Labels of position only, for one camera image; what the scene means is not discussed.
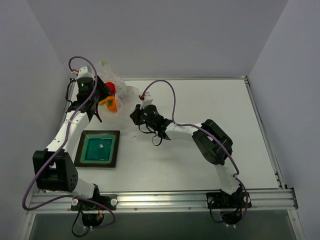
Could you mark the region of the translucent white plastic bag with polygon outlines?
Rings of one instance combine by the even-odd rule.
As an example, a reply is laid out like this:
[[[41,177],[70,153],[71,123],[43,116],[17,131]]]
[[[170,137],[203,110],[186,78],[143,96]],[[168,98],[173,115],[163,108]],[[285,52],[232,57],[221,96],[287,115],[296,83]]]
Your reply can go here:
[[[96,65],[99,77],[104,83],[113,82],[116,88],[115,96],[117,112],[111,112],[105,104],[98,105],[98,112],[102,123],[110,129],[123,130],[131,126],[130,114],[139,103],[140,91],[138,88],[126,85],[122,77],[112,70],[107,61],[100,61]]]

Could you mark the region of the orange fake persimmon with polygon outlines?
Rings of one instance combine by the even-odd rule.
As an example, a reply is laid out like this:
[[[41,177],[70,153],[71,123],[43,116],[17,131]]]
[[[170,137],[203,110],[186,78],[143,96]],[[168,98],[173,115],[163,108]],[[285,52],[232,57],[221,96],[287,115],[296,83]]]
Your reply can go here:
[[[118,111],[115,96],[108,96],[108,97],[104,100],[104,103],[105,103],[105,105],[106,105],[106,108],[107,108],[110,112],[117,112],[117,111]]]

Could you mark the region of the yellow fake pear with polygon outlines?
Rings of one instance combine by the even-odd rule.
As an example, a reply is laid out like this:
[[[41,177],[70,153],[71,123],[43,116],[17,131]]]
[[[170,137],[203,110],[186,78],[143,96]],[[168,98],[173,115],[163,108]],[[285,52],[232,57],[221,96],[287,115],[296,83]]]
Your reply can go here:
[[[98,104],[99,104],[99,105],[103,105],[103,104],[105,104],[105,103],[106,103],[106,101],[107,101],[107,99],[105,98],[105,99],[103,99],[103,100],[99,101],[99,102],[98,102]]]

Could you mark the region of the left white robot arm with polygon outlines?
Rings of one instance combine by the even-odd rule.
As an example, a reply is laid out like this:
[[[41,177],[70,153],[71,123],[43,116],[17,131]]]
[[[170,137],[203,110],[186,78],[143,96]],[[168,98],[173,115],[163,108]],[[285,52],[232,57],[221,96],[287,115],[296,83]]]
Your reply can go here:
[[[70,103],[60,130],[44,150],[33,154],[35,182],[40,190],[79,196],[88,209],[95,210],[101,203],[101,197],[96,193],[97,185],[79,177],[72,153],[83,130],[93,116],[99,115],[99,102],[110,95],[110,90],[99,76],[77,77],[75,82],[78,86],[76,100]]]

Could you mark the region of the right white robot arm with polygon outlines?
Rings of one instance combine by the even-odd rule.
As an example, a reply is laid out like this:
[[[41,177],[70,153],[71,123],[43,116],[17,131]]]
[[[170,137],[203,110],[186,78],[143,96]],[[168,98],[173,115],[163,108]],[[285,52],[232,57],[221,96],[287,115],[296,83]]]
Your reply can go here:
[[[241,183],[236,179],[240,171],[232,159],[231,138],[212,120],[202,123],[178,123],[159,114],[153,104],[135,106],[130,115],[136,126],[145,125],[162,140],[194,142],[201,155],[213,164],[217,172],[223,203],[234,206],[240,201]]]

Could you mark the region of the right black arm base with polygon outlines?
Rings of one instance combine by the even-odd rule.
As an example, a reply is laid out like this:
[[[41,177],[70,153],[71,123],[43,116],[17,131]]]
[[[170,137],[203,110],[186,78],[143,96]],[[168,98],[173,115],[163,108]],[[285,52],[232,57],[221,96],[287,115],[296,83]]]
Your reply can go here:
[[[248,209],[252,207],[250,194],[241,190],[232,195],[223,191],[207,192],[206,203],[214,222],[233,228],[243,222]]]

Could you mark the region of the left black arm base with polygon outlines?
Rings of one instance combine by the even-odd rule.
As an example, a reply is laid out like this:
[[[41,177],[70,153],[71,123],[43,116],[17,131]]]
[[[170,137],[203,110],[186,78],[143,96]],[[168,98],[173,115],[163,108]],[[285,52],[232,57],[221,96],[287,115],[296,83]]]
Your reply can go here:
[[[98,229],[115,223],[117,204],[116,194],[96,195],[91,199],[73,198],[70,209],[79,212],[85,227]]]

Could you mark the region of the red fake apple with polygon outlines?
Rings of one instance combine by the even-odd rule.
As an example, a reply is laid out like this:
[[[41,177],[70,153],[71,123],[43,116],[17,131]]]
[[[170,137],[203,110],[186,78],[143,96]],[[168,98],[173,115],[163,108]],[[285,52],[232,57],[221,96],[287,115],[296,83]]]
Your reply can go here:
[[[116,93],[116,86],[113,82],[108,81],[104,83],[108,88],[111,96],[114,96]]]

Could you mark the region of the square teal ceramic plate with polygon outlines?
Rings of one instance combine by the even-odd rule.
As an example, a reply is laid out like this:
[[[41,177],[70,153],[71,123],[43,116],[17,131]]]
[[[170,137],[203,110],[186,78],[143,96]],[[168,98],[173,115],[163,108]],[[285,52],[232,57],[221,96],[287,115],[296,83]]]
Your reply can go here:
[[[119,130],[84,130],[74,165],[80,168],[115,168],[120,142]]]

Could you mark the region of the aluminium front rail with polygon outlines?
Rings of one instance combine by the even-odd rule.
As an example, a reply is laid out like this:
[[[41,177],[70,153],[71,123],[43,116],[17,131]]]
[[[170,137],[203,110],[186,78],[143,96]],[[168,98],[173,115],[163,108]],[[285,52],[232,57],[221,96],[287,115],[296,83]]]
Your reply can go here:
[[[206,212],[205,191],[167,191],[167,192],[115,192],[117,203],[114,213],[151,212]],[[293,189],[253,189],[248,190],[252,207],[258,210],[295,210],[298,202]],[[34,193],[29,207],[35,207],[62,193]],[[72,198],[64,197],[33,210],[37,214],[71,213]]]

